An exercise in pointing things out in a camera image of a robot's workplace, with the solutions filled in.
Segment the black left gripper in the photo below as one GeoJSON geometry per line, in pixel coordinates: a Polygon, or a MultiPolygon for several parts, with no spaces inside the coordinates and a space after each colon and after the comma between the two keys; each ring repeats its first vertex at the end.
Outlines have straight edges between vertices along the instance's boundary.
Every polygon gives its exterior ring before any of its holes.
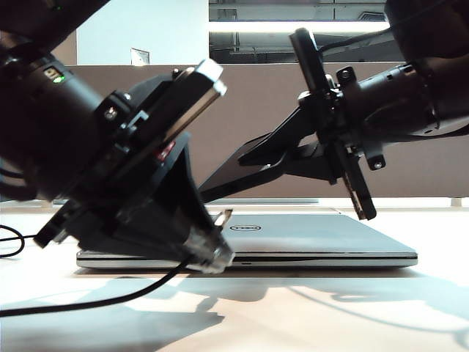
{"type": "Polygon", "coordinates": [[[190,270],[220,274],[230,267],[235,252],[191,173],[190,110],[189,70],[109,95],[53,160],[55,181],[41,189],[67,201],[36,242],[73,236],[83,248],[80,268],[163,270],[186,261],[190,270]]]}

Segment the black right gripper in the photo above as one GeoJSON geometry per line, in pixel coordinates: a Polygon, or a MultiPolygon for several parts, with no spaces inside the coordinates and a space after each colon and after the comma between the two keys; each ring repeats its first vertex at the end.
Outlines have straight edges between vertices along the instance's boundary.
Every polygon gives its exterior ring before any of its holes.
{"type": "Polygon", "coordinates": [[[360,220],[376,217],[371,194],[359,166],[356,135],[347,123],[341,99],[320,67],[303,72],[309,92],[273,132],[243,153],[242,166],[275,164],[305,136],[315,134],[317,142],[296,147],[285,166],[287,175],[327,180],[331,185],[343,180],[355,213],[360,220]]]}

